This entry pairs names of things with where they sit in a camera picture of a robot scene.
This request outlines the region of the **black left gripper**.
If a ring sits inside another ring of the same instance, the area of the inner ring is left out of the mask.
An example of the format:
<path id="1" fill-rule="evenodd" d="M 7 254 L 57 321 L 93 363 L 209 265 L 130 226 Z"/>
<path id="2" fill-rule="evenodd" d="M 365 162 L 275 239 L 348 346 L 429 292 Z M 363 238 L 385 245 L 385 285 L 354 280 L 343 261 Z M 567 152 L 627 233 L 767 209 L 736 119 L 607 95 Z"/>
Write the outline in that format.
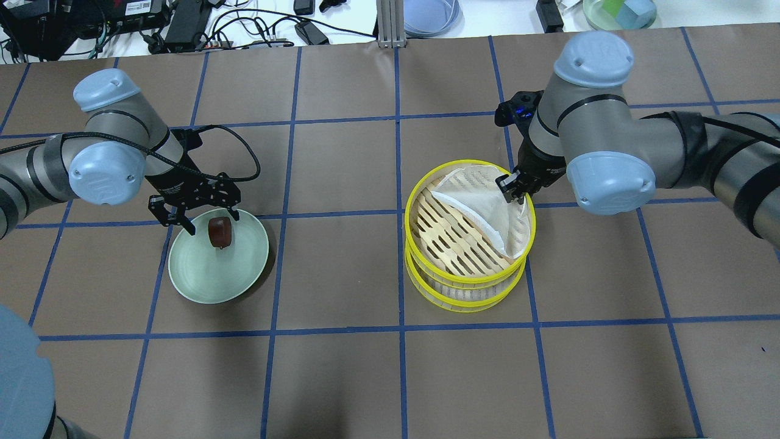
<path id="1" fill-rule="evenodd" d="M 186 213 L 206 205 L 223 208 L 234 221 L 240 221 L 236 206 L 241 201 L 241 191 L 236 183 L 224 172 L 206 177 L 187 155 L 181 158 L 179 167 L 159 175 L 147 175 L 145 180 L 156 191 L 149 197 L 147 207 L 164 227 L 179 226 L 195 236 L 197 228 Z"/>

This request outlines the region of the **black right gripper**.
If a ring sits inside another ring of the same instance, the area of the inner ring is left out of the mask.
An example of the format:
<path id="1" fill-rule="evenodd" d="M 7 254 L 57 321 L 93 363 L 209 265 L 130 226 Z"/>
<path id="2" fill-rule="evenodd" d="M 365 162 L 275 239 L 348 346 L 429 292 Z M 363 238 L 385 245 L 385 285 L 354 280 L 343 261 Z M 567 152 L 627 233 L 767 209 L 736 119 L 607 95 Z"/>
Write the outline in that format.
<path id="1" fill-rule="evenodd" d="M 562 156 L 543 152 L 532 141 L 523 141 L 519 147 L 512 172 L 495 179 L 506 203 L 525 203 L 527 196 L 549 187 L 565 174 Z"/>

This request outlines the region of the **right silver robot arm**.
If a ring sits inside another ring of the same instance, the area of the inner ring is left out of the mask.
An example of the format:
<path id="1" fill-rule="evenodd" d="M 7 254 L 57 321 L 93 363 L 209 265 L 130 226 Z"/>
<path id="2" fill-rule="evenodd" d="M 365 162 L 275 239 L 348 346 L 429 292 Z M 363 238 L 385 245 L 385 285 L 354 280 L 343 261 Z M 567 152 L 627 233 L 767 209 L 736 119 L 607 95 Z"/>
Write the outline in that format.
<path id="1" fill-rule="evenodd" d="M 779 244 L 778 116 L 669 111 L 636 119 L 622 90 L 634 53 L 616 34 L 568 40 L 548 86 L 520 91 L 495 111 L 523 142 L 512 172 L 496 178 L 508 203 L 524 204 L 559 178 L 597 216 L 629 212 L 658 189 L 704 187 L 753 236 Z"/>

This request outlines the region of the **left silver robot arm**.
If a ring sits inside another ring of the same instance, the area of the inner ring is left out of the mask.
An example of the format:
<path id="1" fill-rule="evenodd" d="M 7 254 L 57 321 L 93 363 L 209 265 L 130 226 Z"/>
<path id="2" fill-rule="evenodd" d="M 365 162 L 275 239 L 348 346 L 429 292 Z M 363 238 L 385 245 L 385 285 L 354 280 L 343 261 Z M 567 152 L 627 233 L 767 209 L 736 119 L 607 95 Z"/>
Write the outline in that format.
<path id="1" fill-rule="evenodd" d="M 81 132 L 63 133 L 3 148 L 2 236 L 32 212 L 80 198 L 120 205 L 153 186 L 147 207 L 161 225 L 196 233 L 190 209 L 220 207 L 239 219 L 237 178 L 200 171 L 190 152 L 202 145 L 201 129 L 173 129 L 159 117 L 131 78 L 110 68 L 78 83 L 73 97 L 87 114 Z"/>

